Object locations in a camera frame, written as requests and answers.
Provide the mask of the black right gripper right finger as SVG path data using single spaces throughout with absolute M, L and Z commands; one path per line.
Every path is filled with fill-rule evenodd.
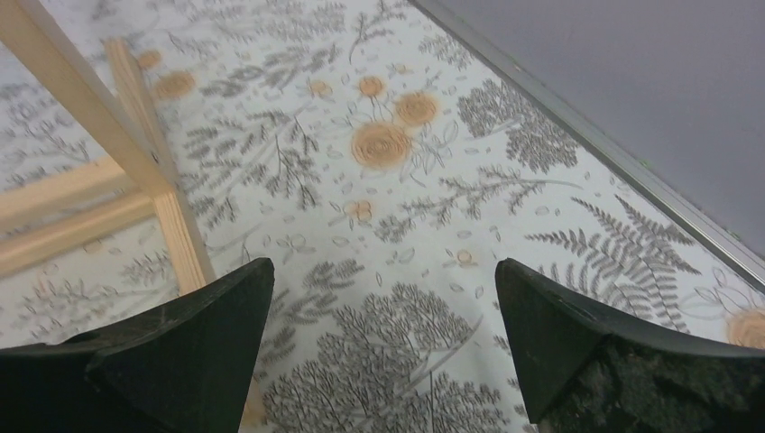
M 495 286 L 540 431 L 763 431 L 762 350 L 636 318 L 513 259 L 497 264 Z

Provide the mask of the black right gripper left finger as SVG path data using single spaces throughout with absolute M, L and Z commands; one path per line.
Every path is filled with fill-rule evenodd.
M 2 431 L 237 431 L 273 287 L 258 258 L 62 343 L 4 349 Z

